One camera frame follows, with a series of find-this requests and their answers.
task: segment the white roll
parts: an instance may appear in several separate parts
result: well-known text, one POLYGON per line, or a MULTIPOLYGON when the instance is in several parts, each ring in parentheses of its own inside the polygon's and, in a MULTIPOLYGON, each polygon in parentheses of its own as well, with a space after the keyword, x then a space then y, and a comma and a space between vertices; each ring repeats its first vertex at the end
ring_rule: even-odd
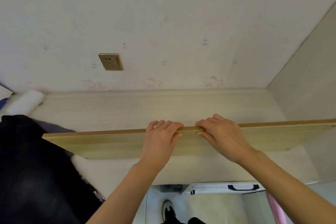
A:
POLYGON ((36 91, 30 90, 23 94, 19 99, 11 103, 7 109, 6 113, 8 115, 23 114, 28 115, 31 113, 40 103, 43 102, 44 94, 36 91))

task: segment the outlet faceplate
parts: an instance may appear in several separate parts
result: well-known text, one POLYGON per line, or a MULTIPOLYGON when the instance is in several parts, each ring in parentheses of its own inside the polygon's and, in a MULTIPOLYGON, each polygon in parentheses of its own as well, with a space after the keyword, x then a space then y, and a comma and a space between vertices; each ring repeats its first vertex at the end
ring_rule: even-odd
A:
POLYGON ((117 53, 99 53, 99 58, 105 70, 124 70, 117 53))

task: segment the left hand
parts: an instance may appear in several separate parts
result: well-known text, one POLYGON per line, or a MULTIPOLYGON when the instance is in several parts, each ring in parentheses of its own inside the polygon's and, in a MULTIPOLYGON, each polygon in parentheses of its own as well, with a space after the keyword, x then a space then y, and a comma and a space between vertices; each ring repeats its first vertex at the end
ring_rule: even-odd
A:
POLYGON ((168 163, 177 140, 182 136, 176 134, 176 130, 183 126, 180 122, 170 120, 149 123, 139 164, 159 173, 168 163))

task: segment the pink cartoon print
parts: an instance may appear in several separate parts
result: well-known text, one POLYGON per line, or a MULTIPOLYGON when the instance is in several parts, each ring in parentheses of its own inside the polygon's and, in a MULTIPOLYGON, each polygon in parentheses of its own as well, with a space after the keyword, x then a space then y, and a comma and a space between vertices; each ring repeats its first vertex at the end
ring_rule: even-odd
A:
POLYGON ((82 80, 87 91, 99 91, 106 90, 106 87, 103 86, 100 82, 93 82, 92 80, 82 80))
POLYGON ((144 82, 146 89, 159 89, 163 87, 163 84, 159 80, 155 80, 154 78, 148 78, 144 82))
POLYGON ((223 86, 223 79, 218 79, 216 76, 208 76, 204 80, 205 87, 220 87, 223 86))

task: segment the pink fabric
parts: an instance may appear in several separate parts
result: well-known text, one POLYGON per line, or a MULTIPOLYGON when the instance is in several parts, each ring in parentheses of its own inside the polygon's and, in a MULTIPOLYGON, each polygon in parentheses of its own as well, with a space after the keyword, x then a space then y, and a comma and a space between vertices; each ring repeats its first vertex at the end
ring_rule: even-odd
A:
POLYGON ((273 216, 275 218, 276 224, 287 224, 285 212, 281 209, 280 205, 275 201, 275 199, 266 192, 267 200, 271 206, 273 216))

